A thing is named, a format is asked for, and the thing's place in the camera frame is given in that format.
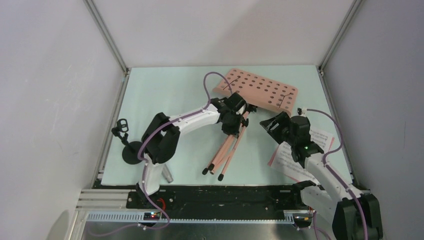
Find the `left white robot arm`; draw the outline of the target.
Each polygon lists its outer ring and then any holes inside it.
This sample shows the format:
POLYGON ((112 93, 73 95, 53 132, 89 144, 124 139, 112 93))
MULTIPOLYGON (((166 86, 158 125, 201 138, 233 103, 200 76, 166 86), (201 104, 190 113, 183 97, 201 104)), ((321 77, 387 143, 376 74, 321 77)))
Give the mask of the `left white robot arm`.
POLYGON ((138 201, 145 208, 156 206, 162 172, 166 162, 174 156, 180 137, 214 124, 221 124, 224 134, 238 136, 248 106, 246 100, 235 92, 229 97, 209 98, 205 106, 186 113, 174 116, 157 113, 142 135, 137 153, 137 158, 145 162, 137 183, 142 191, 138 201))

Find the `pink music stand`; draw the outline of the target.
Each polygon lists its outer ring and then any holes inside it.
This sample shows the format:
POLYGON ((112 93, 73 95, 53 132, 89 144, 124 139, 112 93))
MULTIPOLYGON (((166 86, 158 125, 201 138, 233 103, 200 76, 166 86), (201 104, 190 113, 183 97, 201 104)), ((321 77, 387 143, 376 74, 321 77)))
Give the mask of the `pink music stand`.
MULTIPOLYGON (((244 114, 248 114, 248 118, 258 108, 276 114, 286 112, 290 117, 299 93, 299 90, 292 85, 239 68, 230 69, 224 79, 212 91, 226 98, 233 93, 239 93, 247 102, 244 114)), ((217 178, 219 181, 224 179, 247 128, 240 127, 238 135, 228 135, 226 137, 214 157, 202 170, 203 175, 218 174, 217 178)))

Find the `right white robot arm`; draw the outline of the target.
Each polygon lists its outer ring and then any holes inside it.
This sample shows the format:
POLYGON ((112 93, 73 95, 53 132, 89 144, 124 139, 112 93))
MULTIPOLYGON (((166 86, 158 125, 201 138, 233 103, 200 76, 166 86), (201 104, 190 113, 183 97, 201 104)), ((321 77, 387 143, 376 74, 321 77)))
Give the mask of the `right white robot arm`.
POLYGON ((305 115, 286 112, 259 123, 278 144, 290 146, 294 162, 313 175, 317 182, 292 185, 291 204, 297 209, 314 209, 331 223, 337 240, 381 240, 384 237, 378 199, 344 180, 312 140, 311 123, 305 115))

